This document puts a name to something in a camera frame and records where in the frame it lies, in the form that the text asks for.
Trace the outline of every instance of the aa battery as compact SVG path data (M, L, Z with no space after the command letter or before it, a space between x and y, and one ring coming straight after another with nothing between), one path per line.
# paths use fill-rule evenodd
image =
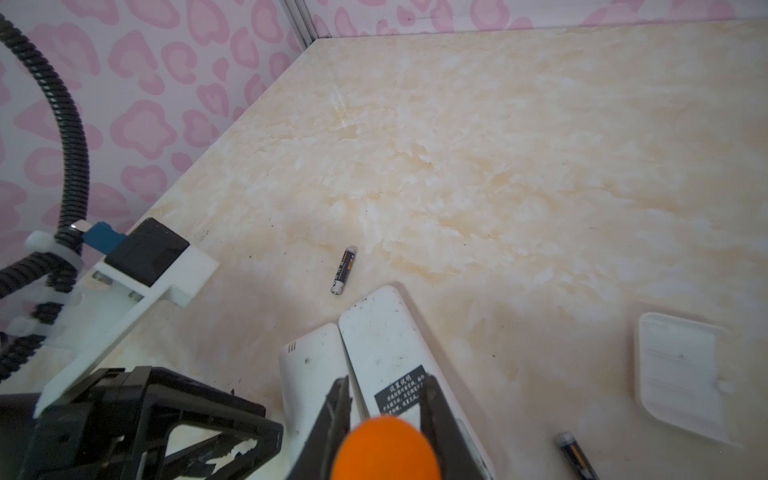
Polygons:
M344 250L344 256L341 257L341 263L339 269L336 271L336 278L333 280L333 286L331 287L331 293L334 295L341 295L344 291L344 284L346 278L349 276L349 271L352 269L352 263L355 261L355 254L357 253L356 247L347 247Z
M565 455L565 459L568 460L568 464L578 480L599 480L598 474L592 469L592 465L589 464L587 456L581 450L572 433L561 433L554 437L554 443Z

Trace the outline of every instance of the marble countertop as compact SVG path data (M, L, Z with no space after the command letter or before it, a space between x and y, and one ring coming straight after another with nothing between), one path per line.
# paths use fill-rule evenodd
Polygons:
M104 364L281 420L280 347L391 283L499 478L570 478L563 430L602 478L765 478L767 127L768 22L317 41L149 211L221 267ZM743 447L638 408L647 311L727 328Z

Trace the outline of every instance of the blue clip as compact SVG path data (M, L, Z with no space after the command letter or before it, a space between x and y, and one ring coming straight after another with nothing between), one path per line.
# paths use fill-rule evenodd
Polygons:
M109 255L125 240L125 233L112 230L109 223L99 222L83 233L83 241L104 255Z

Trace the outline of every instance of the orange foam tip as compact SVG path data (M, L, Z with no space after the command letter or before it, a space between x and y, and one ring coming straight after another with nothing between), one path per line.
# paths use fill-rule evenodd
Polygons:
M395 416L368 419L347 435L331 480L440 480L427 438Z

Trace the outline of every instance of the pink pattern wall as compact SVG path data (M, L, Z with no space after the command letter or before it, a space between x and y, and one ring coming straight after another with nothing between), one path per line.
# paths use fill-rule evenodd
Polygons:
M320 37L768 16L764 0L306 0L306 5Z
M0 0L81 113L90 220L130 228L299 56L278 1ZM0 265L25 255L31 231L55 230L62 180L51 109L0 47ZM30 307L26 293L0 300L0 326Z

